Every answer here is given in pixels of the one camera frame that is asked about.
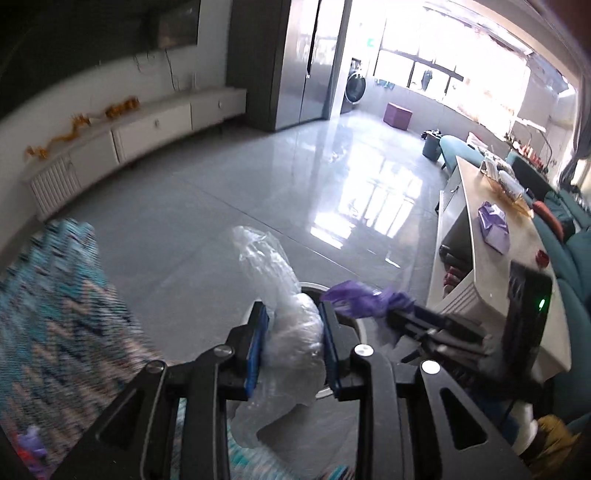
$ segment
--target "blue gripper pad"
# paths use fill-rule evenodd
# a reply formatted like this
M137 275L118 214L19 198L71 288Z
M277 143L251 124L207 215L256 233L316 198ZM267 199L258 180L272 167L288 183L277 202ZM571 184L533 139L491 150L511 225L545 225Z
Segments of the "blue gripper pad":
M258 301L253 305L251 316L248 319L248 326L254 328L250 348L246 356L246 381L244 383L244 390L248 398L250 398L258 380L261 352L265 343L265 334L269 326L267 308L262 302Z
M341 388L339 378L339 362L336 353L335 342L333 339L333 332L331 328L331 321L328 318L325 305L320 303L318 305L320 318L324 324L324 365L326 366L326 379L329 387L335 394L335 398L339 398Z

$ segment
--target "coffee table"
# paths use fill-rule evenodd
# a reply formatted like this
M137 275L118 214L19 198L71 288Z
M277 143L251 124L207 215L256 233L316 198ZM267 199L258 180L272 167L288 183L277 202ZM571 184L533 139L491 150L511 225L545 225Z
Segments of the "coffee table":
M493 335L502 334L509 298L509 266L516 260L538 269L535 254L544 249L542 240L528 216L518 213L503 197L497 195L480 170L457 157L454 170L440 192L439 224L433 272L427 307L438 313L458 313L482 322ZM485 243L478 224L478 208L483 202L496 203L506 214L511 247L501 255ZM472 258L472 271L444 298L445 267L437 252L445 244ZM534 375L547 380L570 370L570 339L566 314L556 275L549 265L544 272L552 278L552 296Z

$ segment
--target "plastic bag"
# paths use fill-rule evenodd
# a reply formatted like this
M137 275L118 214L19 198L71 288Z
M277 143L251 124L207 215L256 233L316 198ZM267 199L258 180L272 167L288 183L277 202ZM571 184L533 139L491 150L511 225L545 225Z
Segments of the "plastic bag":
M232 236L241 268L269 313L258 383L230 426L238 445L255 448L261 428L297 404L312 405L324 385L323 324L275 237L244 226Z
M478 218L484 241L500 254L506 254L511 247L511 241L505 212L496 204L483 202L478 209Z

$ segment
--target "refrigerator handle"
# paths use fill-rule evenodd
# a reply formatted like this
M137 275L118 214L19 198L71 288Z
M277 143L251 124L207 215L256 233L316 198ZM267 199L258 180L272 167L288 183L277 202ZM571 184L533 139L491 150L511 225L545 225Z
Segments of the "refrigerator handle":
M318 30L318 16L320 15L320 6L322 0L318 0L318 9L316 10L316 20L314 21L314 30L312 31L312 41L310 42L310 53L308 54L308 66L306 68L306 79L310 78L310 69L312 68L312 59L314 57L314 45L316 43L316 31Z

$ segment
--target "trash can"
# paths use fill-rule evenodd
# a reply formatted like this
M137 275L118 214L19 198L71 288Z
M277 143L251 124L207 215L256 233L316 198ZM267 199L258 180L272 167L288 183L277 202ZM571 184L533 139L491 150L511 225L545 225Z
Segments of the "trash can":
M439 155L441 155L441 147L439 146L441 135L437 135L432 132L426 133L427 138L425 138L423 156L427 157L431 161L437 161L439 159Z

